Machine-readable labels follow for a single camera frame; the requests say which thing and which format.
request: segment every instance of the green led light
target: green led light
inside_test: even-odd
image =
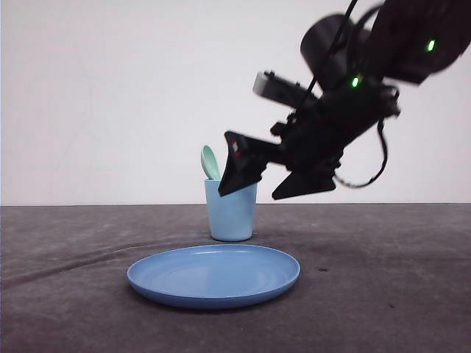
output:
[[[352,87],[353,88],[356,88],[356,86],[358,86],[358,83],[360,83],[360,79],[358,77],[355,77],[353,80],[352,80]]]
[[[435,40],[430,39],[427,43],[427,46],[426,46],[425,50],[428,51],[428,52],[431,52],[431,51],[433,51],[433,48],[435,48]]]

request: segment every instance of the dark gray tabletop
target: dark gray tabletop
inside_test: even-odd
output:
[[[135,293],[142,257],[217,243],[205,205],[3,207],[1,351],[471,352],[471,205],[258,205],[245,243],[301,264],[236,310]]]

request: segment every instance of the blue plate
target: blue plate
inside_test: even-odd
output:
[[[263,246],[222,244],[145,257],[127,270],[131,286],[161,304],[192,309],[244,307],[286,292],[300,275],[292,256]]]

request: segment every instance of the mint green spoon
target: mint green spoon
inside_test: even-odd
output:
[[[208,179],[211,180],[220,180],[221,173],[219,172],[218,162],[216,157],[214,157],[213,150],[209,146],[204,146],[201,151],[201,166],[203,171],[205,171]]]

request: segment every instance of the plate rim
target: plate rim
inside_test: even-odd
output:
[[[274,289],[271,289],[271,290],[262,290],[262,291],[258,291],[257,293],[251,293],[251,294],[247,294],[247,295],[244,295],[244,296],[182,296],[180,294],[175,294],[175,293],[167,293],[167,292],[161,292],[161,291],[156,291],[156,290],[151,290],[151,289],[148,289],[148,288],[145,288],[145,287],[142,287],[141,285],[138,285],[136,282],[132,281],[131,280],[131,277],[130,277],[130,271],[132,269],[132,267],[134,267],[135,265],[137,265],[138,263],[140,263],[141,261],[144,261],[144,260],[147,260],[149,259],[150,257],[156,257],[156,256],[159,256],[161,254],[166,254],[166,253],[169,253],[169,252],[177,252],[177,251],[182,251],[182,250],[186,250],[186,249],[195,249],[195,248],[202,248],[202,247],[213,247],[213,246],[217,246],[217,247],[231,247],[231,246],[244,246],[244,247],[250,247],[250,248],[262,248],[262,249],[268,249],[269,251],[273,251],[273,252],[278,252],[278,253],[281,253],[283,256],[287,256],[288,258],[290,258],[292,261],[294,261],[294,264],[296,266],[296,273],[295,275],[290,278],[288,281],[286,281],[286,283],[283,283],[283,285],[280,285]],[[132,286],[136,286],[138,288],[140,288],[141,290],[145,290],[147,292],[150,292],[150,293],[153,293],[153,294],[157,294],[157,295],[160,295],[160,296],[170,296],[170,297],[173,297],[173,298],[182,298],[182,299],[196,299],[196,300],[213,300],[213,301],[216,301],[216,300],[226,300],[226,299],[246,299],[246,298],[249,298],[249,297],[252,297],[252,296],[260,296],[260,295],[264,295],[264,294],[267,294],[267,293],[270,293],[274,290],[279,290],[280,288],[284,288],[286,286],[291,286],[294,284],[294,282],[297,281],[298,277],[300,276],[300,272],[301,272],[301,265],[300,263],[298,262],[298,260],[296,260],[293,256],[291,256],[290,254],[286,253],[286,252],[283,252],[281,250],[278,250],[278,249],[274,249],[272,247],[269,247],[269,246],[261,246],[261,245],[252,245],[252,244],[208,244],[208,245],[197,245],[197,246],[186,246],[184,248],[177,248],[177,249],[172,249],[172,250],[166,250],[164,252],[158,252],[157,254],[152,254],[152,255],[149,255],[149,256],[146,256],[146,257],[143,257],[142,259],[140,260],[137,260],[135,261],[128,269],[127,269],[127,272],[126,272],[126,275],[127,275],[127,279],[129,281],[129,283],[132,285]]]

